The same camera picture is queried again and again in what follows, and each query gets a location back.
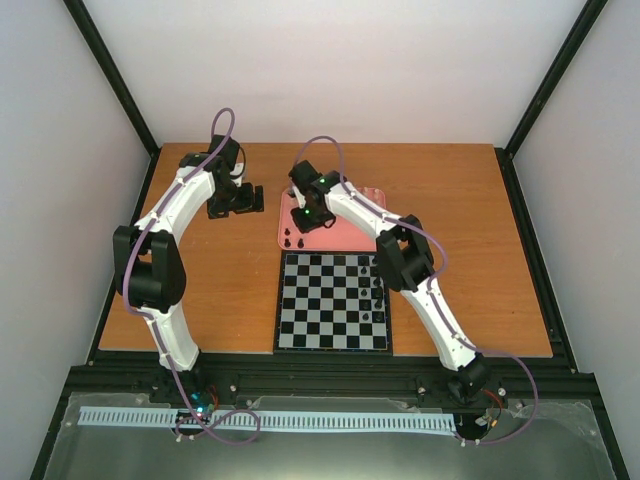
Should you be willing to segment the black white chessboard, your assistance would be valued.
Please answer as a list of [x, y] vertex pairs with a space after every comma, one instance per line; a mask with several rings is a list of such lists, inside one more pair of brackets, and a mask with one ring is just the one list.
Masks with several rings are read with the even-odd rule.
[[[360, 274], [358, 257], [369, 258], [367, 276]], [[281, 254], [274, 350], [281, 352], [370, 353], [393, 352], [389, 289], [382, 281], [375, 287], [371, 275], [373, 252], [294, 252]], [[369, 288], [359, 279], [368, 277]], [[382, 288], [383, 306], [374, 307], [372, 291]], [[362, 298], [369, 289], [371, 298]], [[360, 300], [370, 300], [371, 309], [361, 311]], [[373, 321], [375, 311], [384, 311], [386, 322]], [[362, 315], [369, 313], [370, 322]]]

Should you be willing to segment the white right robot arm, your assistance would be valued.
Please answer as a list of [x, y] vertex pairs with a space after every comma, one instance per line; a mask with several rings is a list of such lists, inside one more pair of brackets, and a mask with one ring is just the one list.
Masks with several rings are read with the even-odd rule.
[[488, 380], [485, 358], [464, 333], [448, 306], [436, 279], [434, 258], [420, 221], [385, 210], [336, 171], [318, 172], [308, 161], [289, 172], [298, 206], [292, 210], [303, 233], [328, 225], [340, 217], [375, 241], [383, 283], [413, 307], [431, 336], [441, 364], [464, 387], [479, 387]]

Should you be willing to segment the black left frame post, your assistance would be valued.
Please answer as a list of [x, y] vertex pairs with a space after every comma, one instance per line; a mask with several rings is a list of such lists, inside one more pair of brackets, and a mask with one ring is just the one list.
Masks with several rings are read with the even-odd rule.
[[160, 147], [151, 133], [85, 2], [81, 0], [63, 0], [63, 4], [120, 103], [144, 150], [150, 157], [157, 157], [160, 152]]

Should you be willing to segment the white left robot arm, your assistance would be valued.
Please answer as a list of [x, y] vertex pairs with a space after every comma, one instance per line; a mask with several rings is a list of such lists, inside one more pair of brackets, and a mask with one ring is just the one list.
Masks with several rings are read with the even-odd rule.
[[179, 244], [201, 207], [211, 220], [264, 210], [264, 190], [246, 180], [246, 166], [237, 141], [214, 135], [207, 151], [180, 160], [175, 178], [145, 216], [113, 234], [116, 290], [125, 309], [146, 322], [160, 364], [178, 372], [174, 392], [190, 403], [206, 395], [208, 378], [193, 368], [200, 349], [182, 307], [187, 277]]

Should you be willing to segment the black aluminium frame base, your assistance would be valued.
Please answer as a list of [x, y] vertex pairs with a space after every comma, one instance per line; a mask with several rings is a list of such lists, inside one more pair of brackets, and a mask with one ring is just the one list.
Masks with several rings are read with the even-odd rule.
[[[551, 356], [528, 354], [521, 363], [491, 361], [496, 382], [508, 395], [508, 419], [501, 443], [457, 454], [451, 445], [419, 447], [413, 465], [420, 477], [461, 475], [473, 479], [625, 479], [628, 471], [595, 377], [582, 373], [551, 286], [526, 201], [509, 150], [498, 148], [488, 167], [499, 173], [508, 223], [519, 235], [518, 250], [536, 297], [535, 311]], [[446, 392], [445, 374], [432, 356], [346, 353], [211, 353], [205, 373], [223, 388], [233, 405], [244, 400], [282, 400], [292, 405], [367, 401], [450, 412], [464, 424], [477, 405], [454, 402]], [[32, 475], [36, 479], [193, 479], [200, 467], [183, 454], [163, 453], [144, 460], [151, 446], [129, 442], [105, 449], [84, 448], [71, 416], [81, 400], [141, 398], [153, 406], [180, 404], [176, 387], [153, 365], [148, 353], [93, 348], [87, 364], [71, 369]]]

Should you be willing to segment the black frame post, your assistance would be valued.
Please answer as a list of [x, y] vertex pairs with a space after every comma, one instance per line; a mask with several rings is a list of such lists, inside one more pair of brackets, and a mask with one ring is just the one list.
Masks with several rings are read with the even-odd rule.
[[514, 160], [607, 3], [607, 0], [588, 0], [584, 3], [504, 147], [508, 160]]
[[150, 157], [157, 157], [160, 152], [160, 147], [151, 133], [85, 2], [81, 0], [63, 0], [63, 4], [120, 103], [144, 150]]

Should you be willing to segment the pink plastic tray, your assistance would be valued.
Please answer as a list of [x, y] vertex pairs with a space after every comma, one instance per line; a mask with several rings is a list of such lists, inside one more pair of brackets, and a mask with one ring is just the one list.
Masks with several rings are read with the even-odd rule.
[[[278, 245], [287, 251], [298, 252], [374, 252], [375, 239], [363, 232], [357, 225], [344, 217], [335, 215], [331, 228], [318, 228], [309, 233], [301, 233], [293, 223], [290, 211], [296, 207], [324, 207], [329, 210], [329, 201], [312, 201], [300, 205], [299, 198], [288, 190], [282, 192], [279, 214]], [[291, 230], [291, 236], [285, 237], [284, 230]], [[291, 248], [284, 247], [285, 239], [291, 241]], [[297, 248], [298, 239], [303, 238], [305, 247]]]

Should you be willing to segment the black right frame post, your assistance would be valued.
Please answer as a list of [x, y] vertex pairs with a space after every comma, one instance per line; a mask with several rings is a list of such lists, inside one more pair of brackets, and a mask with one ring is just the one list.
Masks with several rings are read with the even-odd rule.
[[588, 0], [584, 3], [504, 147], [508, 160], [514, 160], [607, 3], [607, 0]]

